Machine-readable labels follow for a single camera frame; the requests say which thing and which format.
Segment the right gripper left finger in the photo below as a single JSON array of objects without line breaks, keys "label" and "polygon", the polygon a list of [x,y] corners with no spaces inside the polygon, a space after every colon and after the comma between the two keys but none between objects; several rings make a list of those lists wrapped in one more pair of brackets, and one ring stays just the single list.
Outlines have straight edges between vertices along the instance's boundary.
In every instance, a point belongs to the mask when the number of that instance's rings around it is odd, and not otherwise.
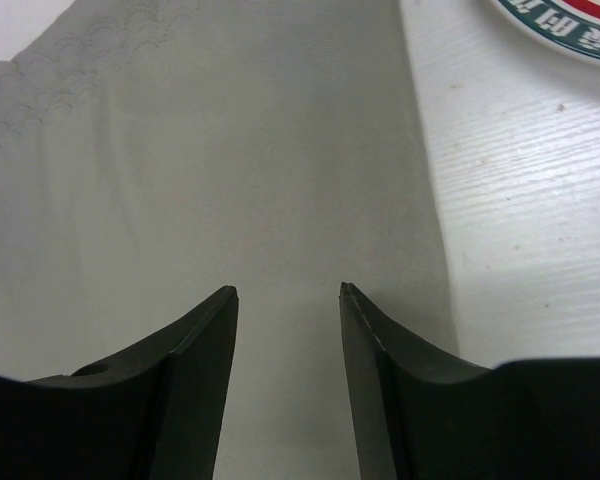
[{"label": "right gripper left finger", "polygon": [[209,479],[235,351],[225,286],[70,375],[0,376],[0,479]]}]

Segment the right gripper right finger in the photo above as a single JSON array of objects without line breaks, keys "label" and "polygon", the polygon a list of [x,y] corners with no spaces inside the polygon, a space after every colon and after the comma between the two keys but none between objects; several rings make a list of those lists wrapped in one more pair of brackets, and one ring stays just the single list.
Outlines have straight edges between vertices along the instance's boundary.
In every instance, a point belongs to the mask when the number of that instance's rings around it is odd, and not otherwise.
[{"label": "right gripper right finger", "polygon": [[365,479],[600,479],[600,357],[493,369],[456,357],[340,289]]}]

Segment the grey cloth placemat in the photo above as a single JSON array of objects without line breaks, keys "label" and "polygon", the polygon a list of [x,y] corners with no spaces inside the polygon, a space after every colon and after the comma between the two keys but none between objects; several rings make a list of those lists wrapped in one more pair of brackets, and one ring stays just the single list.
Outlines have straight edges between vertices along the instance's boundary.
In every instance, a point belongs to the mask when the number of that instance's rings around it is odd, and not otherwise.
[{"label": "grey cloth placemat", "polygon": [[215,475],[359,475],[342,283],[455,346],[395,1],[77,1],[0,62],[0,374],[239,297]]}]

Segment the white plate green red rim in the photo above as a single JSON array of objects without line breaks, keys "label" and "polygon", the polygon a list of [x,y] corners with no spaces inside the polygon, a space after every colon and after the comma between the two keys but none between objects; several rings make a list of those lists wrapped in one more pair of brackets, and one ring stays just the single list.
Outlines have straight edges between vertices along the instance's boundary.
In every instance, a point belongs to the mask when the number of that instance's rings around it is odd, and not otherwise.
[{"label": "white plate green red rim", "polygon": [[546,49],[600,67],[600,1],[401,1],[411,40],[447,54]]}]

